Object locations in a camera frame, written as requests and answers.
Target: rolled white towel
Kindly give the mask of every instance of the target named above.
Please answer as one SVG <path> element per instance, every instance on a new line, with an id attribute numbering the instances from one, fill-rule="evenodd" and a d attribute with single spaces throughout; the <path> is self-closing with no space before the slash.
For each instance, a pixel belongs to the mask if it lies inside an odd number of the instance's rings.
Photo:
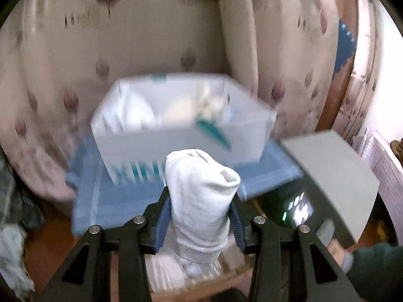
<path id="1" fill-rule="evenodd" d="M 176 242 L 184 259 L 214 262 L 228 241 L 228 209 L 239 175 L 201 150 L 172 152 L 166 158 L 166 183 Z"/>

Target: metal screw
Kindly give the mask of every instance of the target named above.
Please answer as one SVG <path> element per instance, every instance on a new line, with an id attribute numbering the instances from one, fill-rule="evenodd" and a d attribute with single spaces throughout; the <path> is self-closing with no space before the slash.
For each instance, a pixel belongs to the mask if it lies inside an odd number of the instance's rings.
<path id="1" fill-rule="evenodd" d="M 101 230 L 101 228 L 100 228 L 100 226 L 98 226 L 98 225 L 92 225 L 92 226 L 89 228 L 89 232 L 90 232 L 91 234 L 98 234 L 100 230 Z"/>
<path id="2" fill-rule="evenodd" d="M 253 221 L 254 221 L 255 223 L 257 223 L 258 225 L 262 225 L 262 224 L 264 224 L 264 223 L 266 222 L 266 218 L 263 217 L 263 216 L 256 216 L 256 217 L 253 219 Z"/>
<path id="3" fill-rule="evenodd" d="M 299 230 L 301 231 L 301 233 L 307 234 L 307 233 L 309 233 L 309 231 L 310 231 L 311 229 L 309 228 L 308 225 L 301 225 L 301 226 L 299 227 Z"/>
<path id="4" fill-rule="evenodd" d="M 133 221 L 135 224 L 141 225 L 142 223 L 144 223 L 146 221 L 146 219 L 143 216 L 136 216 L 133 218 Z"/>

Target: display screen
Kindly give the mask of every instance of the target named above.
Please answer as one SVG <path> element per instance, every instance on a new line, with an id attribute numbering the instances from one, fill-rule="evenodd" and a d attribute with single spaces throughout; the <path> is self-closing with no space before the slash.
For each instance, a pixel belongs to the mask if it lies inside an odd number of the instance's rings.
<path id="1" fill-rule="evenodd" d="M 285 207 L 287 211 L 283 214 L 283 221 L 287 221 L 291 217 L 294 225 L 299 226 L 305 223 L 308 218 L 314 213 L 314 209 L 309 201 L 309 197 L 305 192 L 290 199 Z"/>

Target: human hand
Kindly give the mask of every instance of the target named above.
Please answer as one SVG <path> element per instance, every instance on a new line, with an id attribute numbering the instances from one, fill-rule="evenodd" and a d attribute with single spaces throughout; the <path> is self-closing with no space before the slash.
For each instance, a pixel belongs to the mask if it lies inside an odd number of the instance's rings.
<path id="1" fill-rule="evenodd" d="M 331 242 L 328 245 L 328 251 L 336 261 L 336 263 L 339 265 L 341 268 L 344 263 L 344 258 L 346 255 L 346 252 L 344 248 L 340 245 L 338 240 L 331 240 Z"/>

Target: white towel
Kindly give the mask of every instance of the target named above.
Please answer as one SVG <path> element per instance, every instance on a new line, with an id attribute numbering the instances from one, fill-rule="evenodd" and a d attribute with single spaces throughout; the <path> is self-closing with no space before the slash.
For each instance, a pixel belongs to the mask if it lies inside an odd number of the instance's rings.
<path id="1" fill-rule="evenodd" d="M 174 251 L 189 261 L 214 262 L 228 241 L 228 209 L 241 181 L 201 150 L 172 152 L 166 158 Z"/>
<path id="2" fill-rule="evenodd" d="M 211 86 L 200 86 L 195 96 L 186 95 L 174 100 L 162 113 L 162 124 L 166 127 L 189 125 L 196 119 L 208 122 L 220 120 L 226 105 L 224 97 L 213 94 Z"/>
<path id="3" fill-rule="evenodd" d="M 102 111 L 102 120 L 99 130 L 115 134 L 149 129 L 157 124 L 151 105 L 130 87 L 112 96 Z"/>

